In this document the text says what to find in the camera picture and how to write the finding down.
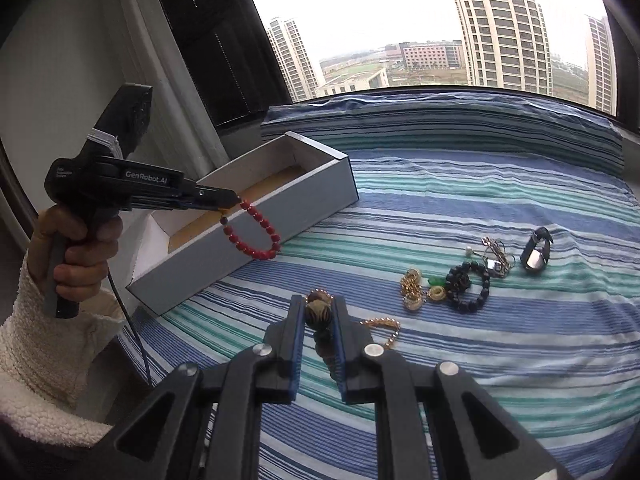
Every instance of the jewelry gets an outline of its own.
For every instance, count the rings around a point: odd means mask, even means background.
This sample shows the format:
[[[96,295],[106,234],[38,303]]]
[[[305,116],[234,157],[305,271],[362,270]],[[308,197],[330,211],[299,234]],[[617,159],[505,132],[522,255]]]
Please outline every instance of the jewelry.
[[[267,251],[258,251],[241,241],[240,238],[234,234],[234,229],[231,225],[228,225],[229,220],[226,217],[227,211],[221,209],[220,212],[222,213],[222,216],[220,217],[220,223],[223,225],[222,230],[225,235],[229,238],[229,241],[236,246],[238,251],[242,251],[247,256],[251,256],[254,260],[273,260],[280,250],[280,244],[278,243],[280,241],[280,235],[276,233],[276,229],[269,224],[269,221],[266,218],[263,218],[262,214],[254,206],[248,203],[247,200],[242,200],[240,207],[245,209],[252,217],[254,217],[254,220],[260,224],[260,227],[267,231],[267,234],[271,237],[272,241],[271,249]]]
[[[372,319],[365,319],[361,321],[360,324],[368,327],[382,326],[386,328],[393,328],[394,332],[391,337],[383,344],[383,347],[387,349],[391,348],[391,345],[396,341],[400,334],[400,322],[391,317],[374,317]]]
[[[537,249],[537,245],[544,241],[541,249]],[[554,239],[546,227],[540,227],[533,231],[526,247],[520,255],[520,262],[527,272],[535,274],[546,268],[551,256],[551,245]]]
[[[402,278],[400,278],[400,295],[402,296],[402,304],[407,310],[418,310],[424,302],[424,297],[431,301],[442,301],[447,298],[444,291],[444,279],[431,276],[429,284],[431,285],[427,291],[422,290],[420,279],[422,275],[418,269],[409,269]]]
[[[478,253],[474,251],[471,246],[467,246],[465,255],[467,257],[471,257],[475,254],[482,258],[489,275],[494,278],[506,277],[511,268],[516,264],[516,257],[507,252],[504,247],[504,243],[502,243],[502,240],[499,238],[489,238],[488,236],[484,236],[481,241],[484,245],[484,253]]]
[[[400,278],[400,295],[402,304],[411,311],[418,310],[422,306],[422,287],[420,286],[420,270],[409,269]]]
[[[433,285],[429,287],[427,296],[431,301],[442,301],[447,299],[447,291],[443,286]]]
[[[315,332],[325,330],[333,318],[331,303],[334,297],[326,290],[313,288],[305,299],[306,325]]]
[[[470,270],[482,276],[482,291],[475,300],[460,300],[459,294],[467,290],[471,284],[468,275]],[[451,267],[445,280],[444,289],[453,309],[466,314],[468,312],[476,312],[484,306],[486,298],[489,297],[489,281],[489,272],[483,264],[464,262],[461,265]]]

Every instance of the wristwatch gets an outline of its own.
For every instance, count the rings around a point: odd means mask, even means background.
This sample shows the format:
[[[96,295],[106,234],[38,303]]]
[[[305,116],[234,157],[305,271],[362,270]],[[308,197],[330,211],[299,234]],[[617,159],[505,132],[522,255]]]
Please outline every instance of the wristwatch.
[[[543,242],[543,245],[541,248],[537,248],[540,242]],[[533,231],[531,238],[520,255],[520,261],[524,269],[531,273],[542,272],[546,264],[549,263],[551,245],[553,243],[554,239],[546,227],[540,227]]]

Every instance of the cardboard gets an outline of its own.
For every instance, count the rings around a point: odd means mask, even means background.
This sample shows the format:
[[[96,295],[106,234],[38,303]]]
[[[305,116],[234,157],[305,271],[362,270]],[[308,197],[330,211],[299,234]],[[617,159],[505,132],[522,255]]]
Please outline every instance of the cardboard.
[[[252,202],[286,241],[358,199],[349,158],[293,132],[236,158],[199,181],[233,189]],[[238,207],[234,231],[258,250],[271,240]],[[145,219],[127,290],[161,315],[251,261],[218,222],[198,210],[154,211]]]

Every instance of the sky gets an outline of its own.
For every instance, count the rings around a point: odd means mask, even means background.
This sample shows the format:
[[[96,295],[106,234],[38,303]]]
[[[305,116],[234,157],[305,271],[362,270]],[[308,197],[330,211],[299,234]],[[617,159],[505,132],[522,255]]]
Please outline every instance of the sky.
[[[602,0],[536,0],[549,47],[586,66],[585,14],[603,16]],[[308,53],[318,60],[401,41],[460,40],[454,0],[254,0],[261,19],[294,18]]]

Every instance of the red bead bracelet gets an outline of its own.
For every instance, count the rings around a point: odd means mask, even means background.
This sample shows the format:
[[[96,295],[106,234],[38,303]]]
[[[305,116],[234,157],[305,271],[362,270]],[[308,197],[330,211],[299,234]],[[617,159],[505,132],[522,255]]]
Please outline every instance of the red bead bracelet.
[[[225,235],[228,236],[229,241],[236,246],[238,251],[242,251],[247,256],[251,256],[254,260],[273,260],[280,250],[280,244],[278,243],[280,241],[280,235],[276,233],[276,229],[269,224],[269,221],[266,218],[263,218],[262,214],[254,206],[249,204],[247,200],[242,200],[240,207],[245,209],[252,217],[254,217],[254,220],[260,224],[260,227],[267,231],[267,234],[271,237],[272,241],[271,249],[268,251],[257,251],[245,244],[240,240],[238,235],[234,234],[234,229],[227,224],[229,220],[223,212],[220,217],[220,223],[224,226],[222,230]]]

